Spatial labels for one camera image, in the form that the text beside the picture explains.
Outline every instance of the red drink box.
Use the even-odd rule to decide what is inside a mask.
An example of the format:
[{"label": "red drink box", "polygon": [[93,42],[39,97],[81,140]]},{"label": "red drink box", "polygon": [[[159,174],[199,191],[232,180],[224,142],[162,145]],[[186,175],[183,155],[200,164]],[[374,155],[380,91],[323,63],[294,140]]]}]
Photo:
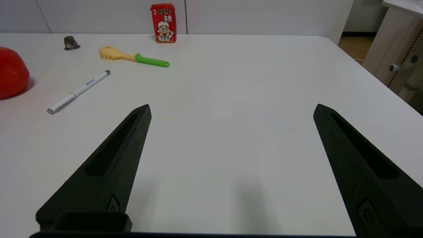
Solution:
[{"label": "red drink box", "polygon": [[153,16],[156,41],[158,43],[176,42],[176,15],[173,4],[153,4],[150,11]]}]

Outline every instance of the white pen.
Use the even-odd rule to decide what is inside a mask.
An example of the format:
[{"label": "white pen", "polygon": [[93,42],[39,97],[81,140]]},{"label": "white pen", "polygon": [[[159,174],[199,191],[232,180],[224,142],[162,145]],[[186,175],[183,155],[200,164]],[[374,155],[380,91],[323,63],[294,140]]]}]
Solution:
[{"label": "white pen", "polygon": [[109,70],[102,72],[99,76],[93,78],[92,80],[88,81],[84,86],[80,87],[75,92],[71,93],[69,96],[63,98],[60,102],[56,103],[54,106],[47,109],[47,112],[50,115],[55,114],[56,112],[62,110],[66,107],[69,103],[87,91],[90,87],[94,86],[96,83],[100,82],[103,78],[107,77],[110,74]]}]

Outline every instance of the red apple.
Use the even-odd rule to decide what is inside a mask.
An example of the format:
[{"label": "red apple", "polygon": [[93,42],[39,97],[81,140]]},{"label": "red apple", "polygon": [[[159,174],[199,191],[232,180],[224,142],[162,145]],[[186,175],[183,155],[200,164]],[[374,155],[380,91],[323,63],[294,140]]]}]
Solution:
[{"label": "red apple", "polygon": [[0,99],[23,92],[28,83],[29,72],[18,53],[0,47]]}]

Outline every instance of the cartoon boy logo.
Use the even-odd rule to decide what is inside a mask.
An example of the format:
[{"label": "cartoon boy logo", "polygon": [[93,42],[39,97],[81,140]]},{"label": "cartoon boy logo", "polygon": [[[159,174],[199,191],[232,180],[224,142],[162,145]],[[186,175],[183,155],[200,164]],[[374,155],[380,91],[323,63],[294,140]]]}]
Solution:
[{"label": "cartoon boy logo", "polygon": [[173,31],[169,29],[169,23],[167,22],[159,22],[159,40],[164,42],[169,42],[171,37],[173,36]]}]

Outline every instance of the wooden floor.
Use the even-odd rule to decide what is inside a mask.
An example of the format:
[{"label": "wooden floor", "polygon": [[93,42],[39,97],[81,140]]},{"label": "wooden floor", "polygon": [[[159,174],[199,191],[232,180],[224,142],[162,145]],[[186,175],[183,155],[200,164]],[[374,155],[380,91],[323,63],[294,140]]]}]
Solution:
[{"label": "wooden floor", "polygon": [[343,36],[338,46],[358,63],[363,64],[373,40],[374,37]]}]

